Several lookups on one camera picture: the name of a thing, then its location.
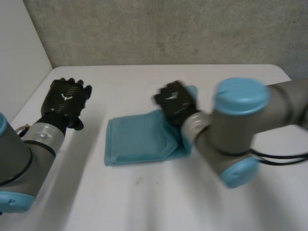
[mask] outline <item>folded cloth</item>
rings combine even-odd
[[[187,90],[196,96],[197,88]],[[109,120],[106,131],[106,166],[171,160],[189,155],[180,128],[166,120],[162,110]]]

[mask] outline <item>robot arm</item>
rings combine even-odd
[[[35,201],[64,141],[66,128],[81,130],[79,119],[91,86],[71,78],[55,80],[41,108],[42,117],[23,137],[0,114],[0,212],[21,213]]]
[[[253,79],[224,80],[217,87],[215,108],[210,115],[198,111],[195,103],[187,104],[181,97],[175,99],[175,104],[181,105],[180,110],[170,112],[174,103],[166,98],[185,89],[181,84],[178,87],[179,84],[176,81],[162,88],[155,101],[171,123],[181,126],[183,138],[195,144],[230,188],[247,183],[258,170],[258,160],[250,149],[255,134],[293,124],[308,127],[308,80],[269,86]],[[175,118],[181,118],[180,123],[174,123]]]

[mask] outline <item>light blue joint cap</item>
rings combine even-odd
[[[5,116],[0,113],[0,136],[5,132],[8,126],[8,122],[6,121]]]
[[[233,116],[243,116],[263,109],[270,101],[268,87],[251,78],[228,78],[219,83],[215,109]]]
[[[224,170],[219,178],[229,188],[235,189],[248,183],[256,175],[258,169],[259,162],[255,158],[249,157]]]
[[[36,197],[18,193],[0,191],[0,212],[2,213],[23,213],[30,209]]]

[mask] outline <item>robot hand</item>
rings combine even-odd
[[[168,83],[161,88],[154,100],[174,126],[181,126],[189,116],[199,112],[196,100],[179,81]]]
[[[91,92],[92,87],[88,85],[84,88],[82,80],[77,83],[73,78],[53,81],[41,108],[42,117],[48,113],[60,114],[67,121],[68,128],[82,130],[83,123],[79,116]]]

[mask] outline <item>tabletop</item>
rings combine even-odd
[[[210,112],[215,86],[230,77],[265,84],[289,81],[277,66],[134,65],[58,67],[12,121],[33,124],[55,79],[82,79],[92,85],[81,113],[85,127],[68,129],[64,144],[32,208],[3,214],[6,231],[304,231],[308,230],[308,163],[261,166],[258,175],[227,189],[200,155],[122,167],[104,166],[105,131],[113,117],[157,108],[151,97],[181,79],[199,89],[201,109]],[[254,148],[269,154],[308,150],[308,134],[287,126],[256,135]]]

